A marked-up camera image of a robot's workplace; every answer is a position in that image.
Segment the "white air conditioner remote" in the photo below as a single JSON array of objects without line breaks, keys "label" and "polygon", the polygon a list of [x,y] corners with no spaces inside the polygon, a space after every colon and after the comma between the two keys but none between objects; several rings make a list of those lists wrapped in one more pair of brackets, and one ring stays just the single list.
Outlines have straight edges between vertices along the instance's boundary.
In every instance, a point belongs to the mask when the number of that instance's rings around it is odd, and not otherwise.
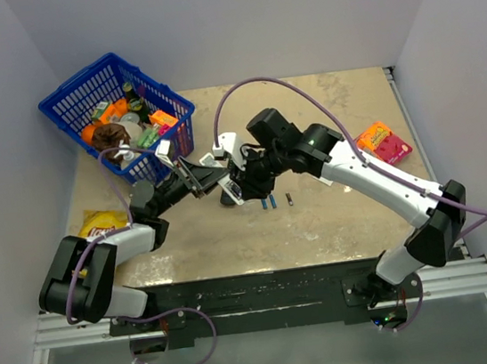
[{"label": "white air conditioner remote", "polygon": [[[210,166],[212,168],[216,168],[216,167],[223,168],[222,163],[217,161],[210,152],[208,152],[206,155],[202,156],[202,158],[200,159],[199,162],[202,166],[206,166],[206,167]],[[242,194],[241,188],[239,187],[239,185],[237,185],[236,182],[234,182],[231,179],[230,173],[227,173],[226,175],[227,175],[227,178],[223,179],[221,181],[220,187],[221,187],[222,193],[225,192],[228,195],[230,195],[230,197],[236,203],[235,206],[242,206],[244,203],[244,200],[241,196],[241,194]]]}]

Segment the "white battery cover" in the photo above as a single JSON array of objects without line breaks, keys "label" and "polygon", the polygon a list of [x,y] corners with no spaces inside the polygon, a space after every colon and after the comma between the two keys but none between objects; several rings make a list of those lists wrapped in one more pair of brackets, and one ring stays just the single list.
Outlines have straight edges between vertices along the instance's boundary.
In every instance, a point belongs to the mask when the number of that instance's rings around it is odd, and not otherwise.
[{"label": "white battery cover", "polygon": [[328,185],[329,187],[332,186],[332,184],[333,184],[333,182],[327,178],[319,177],[317,180],[320,181],[321,183],[325,184],[325,185]]}]

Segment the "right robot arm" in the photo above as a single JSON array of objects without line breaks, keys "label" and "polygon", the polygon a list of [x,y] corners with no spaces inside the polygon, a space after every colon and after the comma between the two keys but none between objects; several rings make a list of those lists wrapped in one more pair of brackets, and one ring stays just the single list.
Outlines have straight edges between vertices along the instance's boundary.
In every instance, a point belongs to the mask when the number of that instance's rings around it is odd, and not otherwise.
[{"label": "right robot arm", "polygon": [[276,109],[254,116],[247,130],[257,145],[247,150],[235,133],[222,133],[212,150],[229,160],[230,177],[243,200],[266,198],[286,171],[342,183],[398,214],[412,233],[385,251],[353,290],[371,302],[393,299],[402,282],[420,268],[443,267],[465,222],[466,189],[449,180],[440,185],[355,153],[349,141],[321,124],[298,130]]}]

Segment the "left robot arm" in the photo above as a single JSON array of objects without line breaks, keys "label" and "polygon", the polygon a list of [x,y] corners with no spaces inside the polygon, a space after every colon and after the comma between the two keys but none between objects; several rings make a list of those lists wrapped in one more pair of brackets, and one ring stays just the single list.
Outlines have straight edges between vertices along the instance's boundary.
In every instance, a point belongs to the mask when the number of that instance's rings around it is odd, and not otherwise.
[{"label": "left robot arm", "polygon": [[220,164],[203,166],[178,158],[178,165],[159,185],[136,182],[130,193],[130,221],[124,228],[97,238],[67,236],[61,240],[39,293],[42,311],[65,315],[69,323],[96,323],[126,317],[140,331],[151,331],[159,310],[145,291],[114,283],[115,270],[137,255],[160,248],[169,222],[160,216],[184,197],[203,197],[229,170]]}]

